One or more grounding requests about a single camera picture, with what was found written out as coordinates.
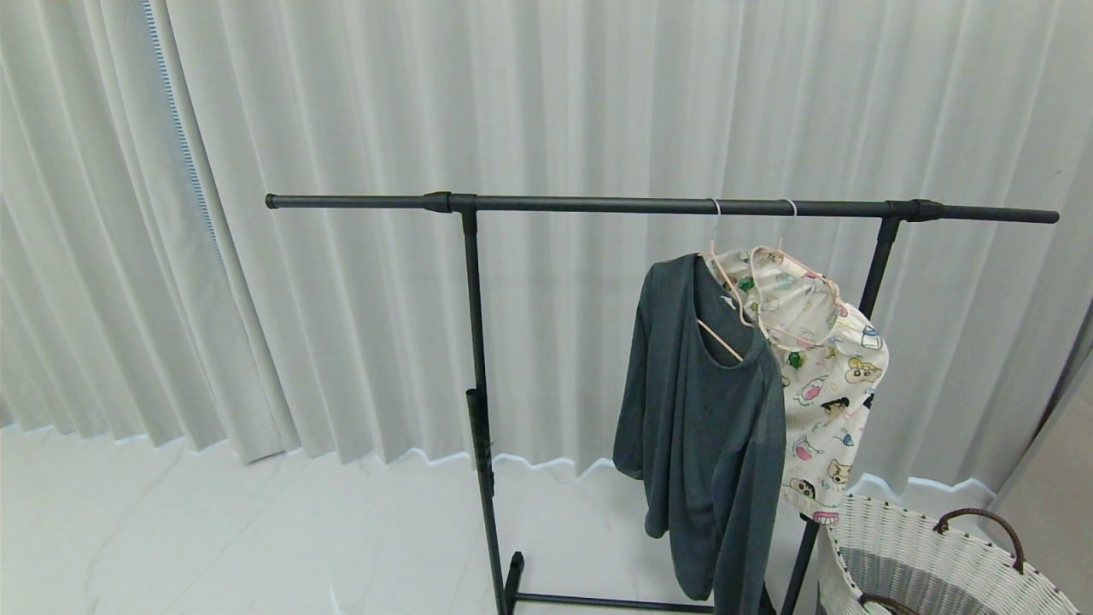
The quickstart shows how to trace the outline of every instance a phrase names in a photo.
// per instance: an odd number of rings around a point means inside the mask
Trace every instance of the basket handle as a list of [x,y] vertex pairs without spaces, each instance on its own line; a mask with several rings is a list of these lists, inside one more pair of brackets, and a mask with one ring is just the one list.
[[904,606],[900,602],[896,602],[895,600],[891,598],[885,598],[883,595],[878,595],[874,593],[861,594],[861,598],[858,599],[858,604],[865,606],[867,602],[875,602],[877,604],[880,604],[884,608],[893,610],[895,613],[898,613],[900,615],[918,615],[917,613],[912,611],[909,606]]
[[1013,542],[1013,569],[1024,575],[1024,547],[1021,546],[1021,539],[1018,539],[1018,533],[1012,525],[1001,517],[990,512],[989,510],[983,510],[982,508],[961,508],[952,512],[945,513],[938,520],[938,524],[933,527],[933,531],[938,534],[943,534],[949,531],[949,522],[957,517],[965,515],[978,515],[979,517],[986,517],[991,521],[998,522],[1006,533],[1010,535],[1010,541]]

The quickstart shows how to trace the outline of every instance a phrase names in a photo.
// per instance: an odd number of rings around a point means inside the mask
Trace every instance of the curtain fold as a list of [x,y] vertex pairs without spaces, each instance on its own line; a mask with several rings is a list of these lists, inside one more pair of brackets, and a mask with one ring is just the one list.
[[[458,218],[270,212],[269,191],[1059,210],[902,226],[873,318],[891,374],[857,458],[897,490],[999,487],[1093,297],[1080,0],[145,9],[151,40],[132,5],[2,8],[0,421],[226,437],[248,461],[466,450]],[[611,450],[645,270],[705,249],[714,221],[479,222],[494,451],[587,468]],[[726,217],[716,238],[780,240],[857,301],[877,225]]]

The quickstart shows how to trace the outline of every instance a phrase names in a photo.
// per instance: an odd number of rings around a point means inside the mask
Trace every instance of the clothing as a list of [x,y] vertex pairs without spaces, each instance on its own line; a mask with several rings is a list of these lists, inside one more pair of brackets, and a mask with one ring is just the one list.
[[[737,362],[697,319],[728,343]],[[786,447],[778,363],[698,255],[649,269],[634,322],[615,466],[645,483],[645,531],[718,614],[759,608]]]
[[[745,295],[747,314],[781,366],[790,443],[781,496],[813,521],[835,523],[889,350],[843,303],[838,285],[783,251],[756,247],[718,255],[717,262]],[[706,263],[722,279],[708,256]]]

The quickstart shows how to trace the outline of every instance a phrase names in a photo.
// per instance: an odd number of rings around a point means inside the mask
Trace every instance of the black metal clothes rack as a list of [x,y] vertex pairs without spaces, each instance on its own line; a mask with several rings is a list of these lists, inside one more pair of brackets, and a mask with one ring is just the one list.
[[[482,287],[479,275],[478,212],[479,211],[566,211],[600,213],[693,213],[722,215],[799,215],[835,217],[880,217],[880,230],[873,258],[866,276],[859,309],[866,318],[872,317],[873,305],[880,291],[884,268],[888,264],[896,232],[902,222],[930,220],[990,220],[998,222],[1031,222],[1054,224],[1059,220],[1056,211],[1032,209],[1002,209],[988,206],[959,206],[939,202],[915,200],[888,201],[830,201],[798,200],[740,200],[718,199],[716,206],[710,199],[667,198],[581,198],[530,196],[479,196],[472,193],[432,192],[423,196],[278,196],[266,194],[270,209],[283,208],[338,208],[338,209],[427,209],[440,213],[458,213],[462,217],[463,247],[467,258],[467,289],[470,297],[471,345],[474,355],[474,388],[467,391],[471,439],[478,474],[482,517],[485,523],[486,546],[490,551],[490,572],[497,615],[512,615],[517,602],[545,602],[584,606],[607,606],[677,613],[713,613],[704,604],[673,604],[639,602],[575,595],[528,593],[519,591],[524,573],[524,554],[516,552],[508,565],[508,575],[502,576],[501,552],[497,546],[497,521],[493,509],[494,480],[490,440],[490,411],[485,381],[485,345],[482,338]],[[800,548],[781,615],[790,615],[804,580],[804,572],[812,556],[820,525],[801,516],[806,523]],[[769,606],[764,588],[764,603]]]

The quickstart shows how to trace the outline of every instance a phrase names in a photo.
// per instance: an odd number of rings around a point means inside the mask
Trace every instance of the white woven basket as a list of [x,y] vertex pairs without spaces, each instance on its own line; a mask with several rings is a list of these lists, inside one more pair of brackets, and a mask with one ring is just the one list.
[[[979,515],[1001,523],[1016,555],[963,532],[949,520]],[[961,509],[932,520],[872,498],[847,495],[839,522],[820,540],[820,603],[827,615],[1078,615],[1024,561],[1013,529],[998,516]]]

